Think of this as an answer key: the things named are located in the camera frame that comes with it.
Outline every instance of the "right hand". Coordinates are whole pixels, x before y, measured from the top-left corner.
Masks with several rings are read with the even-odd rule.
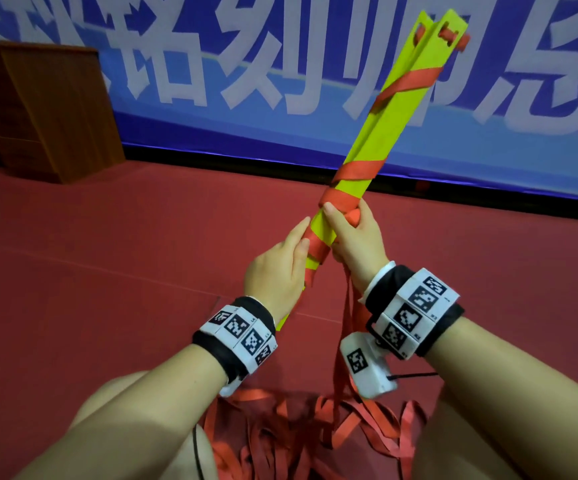
[[[333,257],[348,266],[353,286],[364,293],[373,277],[389,263],[389,258],[384,250],[380,227],[373,218],[371,209],[362,199],[358,207],[360,223],[357,228],[351,226],[331,202],[326,202],[322,210],[337,234],[337,239],[331,246]]]

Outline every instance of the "black cable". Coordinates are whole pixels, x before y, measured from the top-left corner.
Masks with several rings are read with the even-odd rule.
[[[420,372],[419,374],[395,374],[394,376],[387,376],[390,381],[397,379],[408,379],[412,377],[430,377],[439,375],[437,372]]]
[[[194,455],[196,455],[196,468],[198,469],[198,478],[199,480],[205,480],[205,476],[203,475],[203,469],[200,466],[200,455],[198,455],[198,438],[196,436],[196,431],[198,429],[198,425],[194,426]]]

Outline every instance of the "forearm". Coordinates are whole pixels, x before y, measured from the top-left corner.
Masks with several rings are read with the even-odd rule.
[[[528,475],[578,479],[578,384],[466,318],[425,358]]]
[[[18,478],[157,476],[226,382],[210,353],[188,346],[72,428]]]

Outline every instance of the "yellow board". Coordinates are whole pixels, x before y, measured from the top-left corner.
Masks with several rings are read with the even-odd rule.
[[[426,29],[424,36],[416,45],[413,42],[417,28],[423,25]],[[447,25],[452,32],[457,32],[454,42],[449,46],[448,42],[440,38],[440,30]],[[449,10],[440,21],[433,20],[424,11],[418,16],[417,22],[406,38],[402,52],[396,63],[391,68],[389,76],[382,90],[388,88],[393,82],[411,70],[442,67],[453,52],[455,45],[467,31],[467,22],[453,10]],[[422,102],[428,88],[413,89],[396,93],[380,112],[369,113],[364,125],[360,129],[349,154],[344,163],[351,161],[383,161],[387,159],[393,145],[404,131],[406,124]],[[335,185],[337,190],[346,192],[354,197],[361,198],[371,184],[371,180],[341,180]],[[327,246],[331,246],[335,240],[335,232],[326,221],[322,209],[311,219],[311,230]],[[316,270],[319,263],[311,256],[307,257],[307,268]],[[276,330],[280,330],[287,319],[282,319]]]

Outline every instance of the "left hand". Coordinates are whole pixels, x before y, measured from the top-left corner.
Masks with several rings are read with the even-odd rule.
[[[304,287],[309,239],[300,239],[310,217],[296,225],[283,242],[253,260],[245,273],[245,295],[262,303],[278,324],[300,298]]]

